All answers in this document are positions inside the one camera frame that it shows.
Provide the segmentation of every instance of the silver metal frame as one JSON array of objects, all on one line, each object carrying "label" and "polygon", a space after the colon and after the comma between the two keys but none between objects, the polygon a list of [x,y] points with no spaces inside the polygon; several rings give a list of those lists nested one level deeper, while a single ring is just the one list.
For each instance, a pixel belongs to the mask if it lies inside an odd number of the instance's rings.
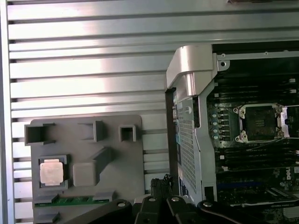
[{"label": "silver metal frame", "polygon": [[264,52],[264,53],[247,53],[247,54],[221,54],[217,55],[218,71],[225,71],[230,66],[232,60],[249,60],[249,59],[266,59],[266,58],[288,58],[299,57],[299,51],[282,51],[282,52]]},{"label": "silver metal frame", "polygon": [[208,131],[206,98],[214,89],[213,78],[217,74],[216,54],[211,44],[199,44],[179,48],[166,72],[167,87],[176,88],[178,102],[192,96],[199,98],[200,127],[193,133],[196,193],[188,188],[191,200],[197,204],[204,200],[205,187],[213,187],[216,192],[214,147]]},{"label": "silver metal frame", "polygon": [[9,42],[8,42],[8,21],[7,21],[7,1],[0,1],[0,22],[1,22],[1,47],[2,47],[2,78],[3,78],[3,103],[4,103],[4,135],[6,161],[6,179],[1,178],[6,184],[7,201],[1,201],[2,207],[6,207],[6,214],[1,214],[3,223],[14,224],[14,177],[13,177],[13,149],[12,149],[12,126],[11,126],[11,98],[10,98],[10,70],[9,70]]}]

